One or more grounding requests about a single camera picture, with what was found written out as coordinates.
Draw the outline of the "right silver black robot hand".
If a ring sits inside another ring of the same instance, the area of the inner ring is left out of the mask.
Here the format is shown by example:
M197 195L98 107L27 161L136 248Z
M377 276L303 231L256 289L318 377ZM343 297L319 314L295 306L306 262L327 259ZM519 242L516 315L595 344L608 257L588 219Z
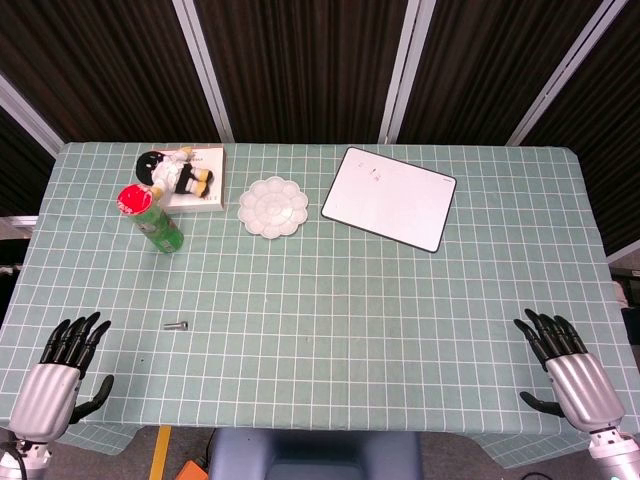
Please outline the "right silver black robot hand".
M532 409L564 418L575 429L593 434L617 428L625 416L619 399L600 361L591 354L575 327L564 317L550 317L531 309L528 322L514 324L525 339L551 383L553 401L519 393Z

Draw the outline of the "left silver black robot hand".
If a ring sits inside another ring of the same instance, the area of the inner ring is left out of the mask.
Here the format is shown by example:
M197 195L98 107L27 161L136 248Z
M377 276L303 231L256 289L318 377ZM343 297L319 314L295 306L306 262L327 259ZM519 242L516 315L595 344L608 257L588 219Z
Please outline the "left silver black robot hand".
M63 320L50 334L42 355L21 386L9 421L9 430L21 441L49 443L70 425L97 411L114 384L106 376L94 397L77 402L82 382L102 336L111 322L94 312L74 321Z

